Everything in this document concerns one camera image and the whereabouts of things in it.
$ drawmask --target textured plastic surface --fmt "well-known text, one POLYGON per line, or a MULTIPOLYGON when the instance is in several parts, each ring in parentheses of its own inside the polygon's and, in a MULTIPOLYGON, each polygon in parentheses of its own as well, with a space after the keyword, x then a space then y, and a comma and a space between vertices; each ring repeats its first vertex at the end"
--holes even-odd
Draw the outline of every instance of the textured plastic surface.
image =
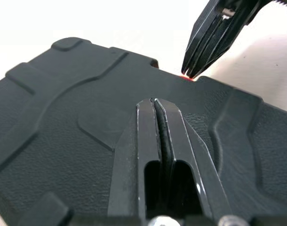
MULTIPOLYGON (((10 226, 49 192, 78 215, 106 215, 114 153, 125 151, 114 164, 135 169, 130 125, 147 98, 174 103, 205 142, 233 214, 287 214, 287 112, 210 78, 190 82, 156 67, 145 56, 67 38, 7 73, 0 214, 10 226)), ((118 177, 129 178, 127 194, 136 196, 136 175, 118 177)))

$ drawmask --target black plastic case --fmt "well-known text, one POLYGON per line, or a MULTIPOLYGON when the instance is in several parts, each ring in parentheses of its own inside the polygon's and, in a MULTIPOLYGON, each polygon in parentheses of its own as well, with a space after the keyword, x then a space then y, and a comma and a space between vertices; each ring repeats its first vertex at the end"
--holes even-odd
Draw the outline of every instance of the black plastic case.
POLYGON ((9 226, 85 215, 203 214, 216 222, 287 214, 287 112, 157 67, 67 38, 7 73, 0 214, 9 226))

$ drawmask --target metal screw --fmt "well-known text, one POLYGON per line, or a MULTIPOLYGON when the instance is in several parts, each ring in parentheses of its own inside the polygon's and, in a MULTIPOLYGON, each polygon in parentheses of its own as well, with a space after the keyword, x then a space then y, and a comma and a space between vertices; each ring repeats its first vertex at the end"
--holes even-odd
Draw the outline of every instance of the metal screw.
POLYGON ((249 224, 238 216, 226 215, 220 219, 218 226, 249 226, 249 224))
POLYGON ((157 216, 149 222, 148 226, 180 226, 180 224, 168 216, 157 216))

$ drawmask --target table surface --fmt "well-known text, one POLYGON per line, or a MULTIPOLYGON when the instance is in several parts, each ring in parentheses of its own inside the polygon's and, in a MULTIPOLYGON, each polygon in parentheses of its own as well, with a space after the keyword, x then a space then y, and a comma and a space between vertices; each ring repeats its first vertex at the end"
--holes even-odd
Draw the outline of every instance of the table surface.
MULTIPOLYGON (((0 80, 54 41, 71 36, 153 57, 161 70, 181 75, 192 26, 206 4, 207 0, 0 1, 0 80)), ((202 75, 287 111, 287 7, 276 2, 264 7, 202 75)))

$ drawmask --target white surface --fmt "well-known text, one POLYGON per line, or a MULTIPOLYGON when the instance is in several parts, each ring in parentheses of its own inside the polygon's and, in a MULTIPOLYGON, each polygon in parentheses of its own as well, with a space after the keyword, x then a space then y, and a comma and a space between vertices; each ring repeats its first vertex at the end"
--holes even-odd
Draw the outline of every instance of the white surface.
MULTIPOLYGON (((153 57, 161 70, 180 75, 192 26, 206 4, 207 0, 0 1, 0 79, 54 41, 71 36, 153 57)), ((287 110, 287 7, 265 7, 230 51, 203 74, 287 110)))

